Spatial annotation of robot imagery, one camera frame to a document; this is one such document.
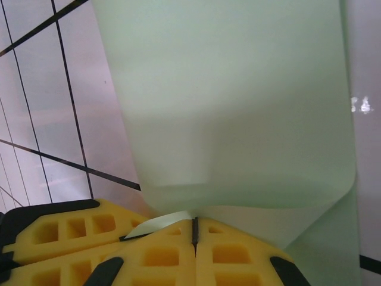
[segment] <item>light green plastic sheet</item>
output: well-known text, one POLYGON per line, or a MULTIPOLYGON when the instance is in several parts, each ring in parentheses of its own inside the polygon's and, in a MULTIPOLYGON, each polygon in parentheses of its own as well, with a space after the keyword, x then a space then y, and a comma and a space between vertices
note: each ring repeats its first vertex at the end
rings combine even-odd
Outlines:
POLYGON ((187 210, 285 248, 351 189, 339 1, 93 4, 157 214, 187 210))

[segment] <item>black rubber edge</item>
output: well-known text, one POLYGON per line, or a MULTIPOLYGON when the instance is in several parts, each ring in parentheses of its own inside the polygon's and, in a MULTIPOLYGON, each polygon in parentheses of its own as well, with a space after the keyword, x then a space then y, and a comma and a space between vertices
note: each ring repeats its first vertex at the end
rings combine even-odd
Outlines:
POLYGON ((99 264, 83 286, 112 286, 124 261, 113 257, 99 264))
POLYGON ((2 224, 2 220, 4 219, 4 216, 5 216, 5 214, 0 212, 0 227, 1 227, 1 224, 2 224))
POLYGON ((12 269, 19 267, 20 264, 13 261, 13 251, 4 253, 0 256, 0 284, 11 278, 12 269))
POLYGON ((153 234, 153 232, 150 232, 148 234, 140 234, 140 235, 137 235, 135 237, 128 237, 128 238, 126 238, 126 236, 123 235, 122 237, 119 238, 119 241, 135 240, 135 239, 140 238, 140 237, 146 237, 147 235, 150 235, 150 234, 153 234))
POLYGON ((16 237, 40 216, 55 213, 74 212, 76 210, 93 209, 99 207, 99 201, 80 200, 63 203, 41 204, 38 206, 19 207, 4 215, 0 229, 0 250, 3 246, 16 242, 16 237))
POLYGON ((381 261, 360 255, 360 267, 373 273, 381 274, 381 261))
POLYGON ((195 248, 195 256, 197 256, 197 243, 198 243, 198 217, 192 219, 192 244, 195 248))
POLYGON ((294 263, 277 256, 270 261, 284 286, 311 286, 294 263))

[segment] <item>yellow foam grid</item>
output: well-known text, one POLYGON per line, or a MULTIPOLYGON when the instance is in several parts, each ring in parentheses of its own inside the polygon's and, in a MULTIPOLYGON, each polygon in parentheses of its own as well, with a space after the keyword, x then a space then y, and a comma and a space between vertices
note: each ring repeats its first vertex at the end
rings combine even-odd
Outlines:
POLYGON ((194 286, 191 238, 192 221, 181 220, 122 248, 112 255, 124 260, 113 286, 194 286))
POLYGON ((50 259, 99 245, 114 243, 147 220, 106 200, 93 209, 41 216, 17 235, 3 253, 14 251, 21 265, 50 259))
POLYGON ((82 286, 105 256, 129 242, 111 243, 15 268, 2 286, 82 286))
POLYGON ((242 231, 216 220, 199 220, 197 286, 283 286, 272 256, 293 262, 278 248, 242 231))

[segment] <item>black line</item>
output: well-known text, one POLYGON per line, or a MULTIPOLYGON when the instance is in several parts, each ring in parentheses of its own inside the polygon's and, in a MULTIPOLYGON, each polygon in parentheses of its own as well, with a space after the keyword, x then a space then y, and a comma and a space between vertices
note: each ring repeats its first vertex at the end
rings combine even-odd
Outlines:
POLYGON ((4 197, 3 197, 3 195, 2 195, 2 192, 0 192, 0 195, 1 195, 1 198, 2 198, 2 204, 4 205, 5 211, 7 212, 8 209, 7 209, 7 206, 5 205, 5 201, 4 201, 4 197))
POLYGON ((381 275, 381 261, 360 255, 360 267, 381 275))
MULTIPOLYGON (((11 44, 13 44, 13 40, 12 40, 12 36, 11 36, 11 31, 10 31, 10 27, 9 27, 9 24, 8 24, 7 15, 6 15, 6 13, 5 13, 4 5, 3 5, 3 3, 2 3, 2 0, 0 0, 0 2, 1 2, 1 6, 2 6, 3 13, 4 13, 5 24, 7 25, 8 35, 9 35, 9 37, 10 37, 11 44)), ((23 82, 23 78, 22 78, 22 76, 21 76, 20 66, 19 66, 19 64, 18 64, 18 59, 17 59, 16 51, 15 51, 15 50, 13 50, 13 54, 14 54, 14 58, 15 58, 15 60, 16 60, 16 66, 17 66, 18 76, 19 76, 19 78, 20 78, 21 88, 23 89, 23 94, 24 94, 24 98, 25 98, 25 103, 26 103, 26 107, 27 107, 27 109, 28 109, 29 119, 30 119, 30 124, 31 124, 31 126, 32 126, 33 134, 34 134, 34 136, 35 136, 35 141, 36 141, 36 145, 37 145, 37 150, 40 151, 40 146, 39 146, 39 144, 38 144, 38 140, 37 140, 37 135, 36 135, 35 125, 33 124, 32 114, 30 113, 29 102, 28 102, 28 99, 27 99, 27 97, 26 97, 25 88, 24 88, 24 82, 23 82)), ((50 193, 50 187, 49 187, 49 183, 48 183, 48 178, 46 177, 45 167, 44 167, 44 165, 43 165, 43 161, 42 161, 42 157, 41 157, 41 156, 40 156, 40 162, 41 162, 41 166, 42 166, 43 175, 44 175, 44 177, 45 177, 46 187, 48 188, 50 202, 53 203, 52 195, 51 195, 51 193, 50 193)))
MULTIPOLYGON (((56 14, 57 11, 55 9, 54 0, 51 0, 51 2, 52 2, 53 12, 54 12, 54 14, 56 14)), ((58 23, 58 20, 56 20, 55 24, 56 24, 56 27, 57 27, 58 38, 60 40, 60 47, 61 47, 61 52, 62 52, 62 59, 64 61, 64 68, 65 68, 67 86, 69 88, 71 106, 73 107, 74 121, 76 122, 76 128, 77 128, 77 133, 78 133, 79 145, 81 147, 81 152, 82 152, 83 164, 85 165, 85 167, 87 167, 88 163, 86 161, 85 149, 83 148, 82 135, 81 135, 81 131, 79 129, 79 121, 78 121, 78 116, 77 116, 76 103, 74 102, 74 95, 73 95, 73 90, 71 88, 69 70, 67 68, 67 61, 66 61, 66 55, 65 55, 65 49, 64 49, 64 41, 62 40, 62 34, 61 34, 60 24, 58 23)), ((89 172, 87 172, 87 171, 86 171, 86 177, 88 179, 90 196, 91 196, 91 198, 94 198, 93 189, 91 187, 91 181, 90 181, 89 172)))
MULTIPOLYGON (((7 124, 7 129, 8 129, 8 133, 9 133, 9 135, 10 135, 11 142, 13 143, 13 139, 12 139, 12 135, 11 135, 10 126, 9 126, 9 124, 8 124, 7 116, 5 115, 5 110, 4 110, 4 106, 2 105, 1 97, 0 97, 0 105, 1 105, 2 112, 3 112, 3 114, 4 114, 5 123, 7 124)), ((28 205, 30 205, 29 197, 28 197, 28 193, 27 193, 27 191, 26 191, 26 187, 25 187, 25 183, 24 183, 24 177, 23 177, 23 174, 22 174, 22 172, 21 172, 20 164, 19 164, 19 162, 18 162, 18 158, 17 158, 16 150, 15 150, 14 147, 13 147, 13 153, 14 153, 14 156, 15 156, 15 158, 16 158, 16 162, 17 162, 18 170, 20 171, 21 181, 23 182, 23 186, 24 186, 24 190, 25 190, 26 198, 27 198, 27 200, 28 200, 28 205)))
POLYGON ((13 193, 12 193, 12 189, 11 189, 10 180, 8 179, 7 171, 5 170, 4 161, 2 160, 2 156, 1 156, 1 154, 0 154, 0 159, 1 159, 2 168, 4 169, 5 177, 6 177, 7 182, 8 182, 8 187, 10 188, 10 192, 11 192, 11 194, 13 195, 13 193))
POLYGON ((13 199, 14 207, 16 207, 15 202, 18 203, 19 205, 23 206, 22 204, 20 204, 20 202, 19 202, 18 200, 16 200, 16 199, 15 199, 9 192, 7 192, 3 187, 0 186, 0 189, 1 189, 4 193, 6 193, 7 195, 9 195, 9 196, 13 199))
POLYGON ((198 243, 198 217, 192 219, 192 244, 195 248, 195 256, 197 256, 197 243, 198 243))
POLYGON ((21 150, 24 150, 24 151, 27 151, 27 152, 30 152, 30 153, 33 153, 36 155, 40 155, 40 156, 47 158, 47 159, 50 159, 50 160, 53 160, 56 162, 60 162, 66 166, 70 166, 70 167, 73 167, 75 169, 79 169, 79 170, 84 171, 84 172, 89 172, 90 174, 93 174, 95 176, 107 179, 109 181, 113 181, 113 182, 118 183, 120 185, 128 186, 131 189, 136 189, 136 190, 140 191, 140 185, 139 184, 128 181, 126 179, 122 179, 122 178, 116 177, 114 175, 110 175, 110 174, 107 174, 107 173, 104 173, 104 172, 101 172, 101 171, 98 171, 95 169, 91 169, 89 167, 84 167, 80 164, 73 163, 73 162, 58 158, 56 156, 52 156, 52 155, 49 155, 49 154, 46 154, 46 153, 43 153, 43 152, 40 152, 37 150, 33 150, 33 149, 30 149, 30 148, 27 148, 27 147, 24 147, 24 146, 21 146, 21 145, 12 143, 12 142, 8 142, 8 141, 3 140, 3 139, 0 139, 0 142, 5 143, 5 144, 10 145, 10 146, 13 146, 14 148, 18 148, 18 149, 21 149, 21 150))
POLYGON ((40 25, 35 27, 33 30, 31 30, 29 33, 26 33, 24 36, 22 36, 20 39, 12 43, 10 46, 6 47, 4 50, 0 52, 0 57, 5 55, 6 53, 12 51, 14 48, 18 47, 21 45, 23 42, 27 41, 34 35, 38 34, 41 32, 43 29, 49 27, 51 24, 55 23, 57 20, 61 19, 68 13, 72 12, 74 9, 77 7, 81 6, 83 3, 87 2, 88 0, 75 0, 72 3, 68 4, 66 7, 62 8, 54 14, 52 17, 48 18, 46 21, 42 22, 40 25))
POLYGON ((142 238, 142 237, 146 237, 147 235, 150 235, 150 234, 153 234, 153 232, 150 232, 148 234, 140 234, 140 235, 137 235, 137 236, 134 236, 134 237, 128 237, 126 238, 127 235, 123 235, 119 238, 119 241, 122 242, 122 241, 128 241, 128 240, 135 240, 137 238, 142 238))

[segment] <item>black strip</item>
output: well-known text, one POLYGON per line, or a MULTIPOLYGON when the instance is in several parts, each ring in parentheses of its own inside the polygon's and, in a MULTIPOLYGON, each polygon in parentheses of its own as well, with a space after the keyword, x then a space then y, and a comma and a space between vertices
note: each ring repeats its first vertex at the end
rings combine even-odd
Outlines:
POLYGON ((72 3, 70 3, 69 5, 67 5, 66 7, 64 7, 63 9, 59 10, 59 12, 54 14, 52 17, 48 18, 46 21, 42 22, 40 25, 35 27, 32 31, 30 31, 29 33, 26 33, 20 39, 18 39, 17 41, 12 43, 10 46, 8 46, 4 50, 2 50, 0 52, 0 57, 5 55, 6 53, 12 51, 14 48, 18 47, 23 42, 27 41, 28 39, 30 39, 34 35, 38 34, 43 29, 49 27, 51 24, 55 23, 57 20, 61 19, 62 17, 64 17, 68 13, 72 12, 74 9, 81 6, 83 3, 87 2, 87 1, 88 0, 75 0, 72 3))
POLYGON ((10 145, 10 146, 13 146, 13 147, 18 148, 18 149, 27 151, 27 152, 31 152, 33 154, 42 156, 42 157, 47 158, 47 159, 50 159, 50 160, 53 160, 56 162, 60 162, 66 166, 70 166, 70 167, 73 167, 75 169, 79 169, 79 170, 84 171, 84 172, 89 172, 90 174, 93 174, 95 176, 107 179, 109 181, 113 181, 113 182, 118 183, 120 185, 128 186, 131 189, 136 189, 136 190, 140 191, 140 185, 137 183, 134 183, 134 182, 131 182, 131 181, 128 181, 128 180, 125 180, 125 179, 122 179, 122 178, 119 178, 119 177, 116 177, 116 176, 113 176, 113 175, 110 175, 110 174, 107 174, 107 173, 104 173, 101 171, 97 171, 97 170, 91 169, 89 167, 84 167, 80 164, 73 163, 73 162, 70 162, 70 161, 67 161, 67 160, 64 160, 64 159, 61 159, 61 158, 58 158, 58 157, 55 157, 55 156, 52 156, 52 155, 49 155, 49 154, 46 154, 43 152, 39 152, 39 151, 30 149, 30 148, 12 143, 12 142, 8 142, 8 141, 3 140, 3 139, 0 139, 0 142, 5 143, 5 144, 10 145))
POLYGON ((360 267, 381 275, 381 261, 360 255, 360 267))
POLYGON ((11 185, 10 185, 10 180, 8 179, 7 171, 5 171, 4 161, 2 160, 2 156, 1 156, 1 154, 0 154, 0 159, 1 159, 2 167, 3 167, 3 169, 4 169, 5 177, 6 177, 7 182, 8 182, 8 187, 9 187, 10 192, 11 192, 11 198, 13 198, 12 189, 11 189, 11 185))
POLYGON ((112 286, 124 261, 113 257, 99 264, 83 286, 112 286))
MULTIPOLYGON (((2 0, 0 0, 0 1, 1 1, 2 11, 3 11, 3 13, 4 13, 5 24, 7 25, 8 35, 9 35, 9 37, 10 37, 11 44, 13 44, 12 35, 11 35, 10 27, 9 27, 9 24, 8 24, 7 15, 6 15, 6 13, 5 13, 4 5, 3 5, 3 3, 2 3, 2 0)), ((15 51, 15 50, 13 50, 13 54, 14 54, 14 58, 15 58, 15 60, 16 60, 16 66, 17 66, 18 76, 19 76, 19 78, 20 78, 21 88, 23 89, 23 94, 24 94, 24 98, 25 98, 25 103, 26 103, 26 107, 27 107, 27 109, 28 109, 29 120, 30 120, 30 124, 31 124, 31 126, 32 126, 33 135, 35 136, 35 141, 36 141, 36 145, 37 145, 37 150, 40 151, 40 146, 39 146, 39 144, 38 144, 37 135, 36 135, 36 131, 35 131, 35 125, 33 124, 32 114, 30 113, 29 102, 28 102, 28 99, 27 99, 27 97, 26 97, 25 88, 24 88, 24 82, 23 82, 23 78, 22 78, 22 76, 21 76, 20 66, 18 65, 18 59, 17 59, 16 51, 15 51)), ((41 157, 41 156, 40 156, 40 162, 41 162, 41 166, 42 166, 43 176, 45 177, 46 187, 48 188, 50 202, 53 203, 52 195, 51 195, 51 193, 50 193, 50 187, 49 187, 48 179, 46 178, 45 167, 44 167, 44 165, 43 165, 43 161, 42 161, 42 157, 41 157)))
MULTIPOLYGON (((51 2, 52 2, 53 12, 56 15, 57 11, 55 9, 54 0, 51 0, 51 2)), ((74 96, 73 96, 73 90, 71 88, 69 70, 67 68, 67 61, 66 61, 66 55, 65 55, 65 49, 64 49, 64 41, 62 40, 62 34, 61 34, 60 24, 58 23, 58 19, 55 21, 55 25, 57 27, 58 39, 60 40, 60 47, 61 47, 61 52, 62 52, 62 59, 63 59, 63 62, 64 62, 66 81, 67 81, 67 86, 69 88, 70 101, 71 101, 71 106, 73 108, 73 113, 74 113, 74 121, 76 122, 76 128, 77 128, 77 133, 78 133, 79 145, 80 145, 81 152, 82 152, 83 164, 85 165, 85 167, 87 167, 88 163, 86 161, 85 149, 83 148, 83 141, 82 141, 81 131, 79 129, 79 122, 78 122, 78 116, 77 116, 77 110, 76 110, 76 103, 74 102, 74 96)), ((91 196, 91 198, 94 198, 93 189, 91 187, 91 181, 90 181, 89 172, 87 172, 87 171, 86 171, 86 177, 88 179, 90 196, 91 196)))
POLYGON ((0 254, 0 284, 11 278, 12 269, 21 266, 13 261, 13 254, 13 251, 0 254))
POLYGON ((192 219, 192 244, 195 248, 195 256, 197 255, 197 243, 198 243, 198 217, 192 219))
POLYGON ((271 257, 270 261, 284 286, 311 286, 292 262, 277 256, 271 257))
POLYGON ((119 241, 122 242, 122 241, 128 241, 128 240, 135 240, 135 239, 137 239, 137 238, 146 237, 147 235, 150 235, 150 234, 153 234, 153 232, 150 232, 150 233, 148 233, 148 234, 140 234, 140 235, 137 235, 137 236, 135 236, 135 237, 128 237, 128 238, 126 238, 126 236, 123 235, 122 237, 119 238, 119 241))
POLYGON ((18 200, 16 200, 9 192, 7 192, 2 186, 0 186, 0 189, 4 192, 4 193, 6 193, 7 195, 9 195, 13 200, 14 200, 14 202, 16 202, 16 203, 18 203, 19 205, 21 205, 21 206, 23 206, 22 204, 20 204, 20 202, 18 201, 18 200))

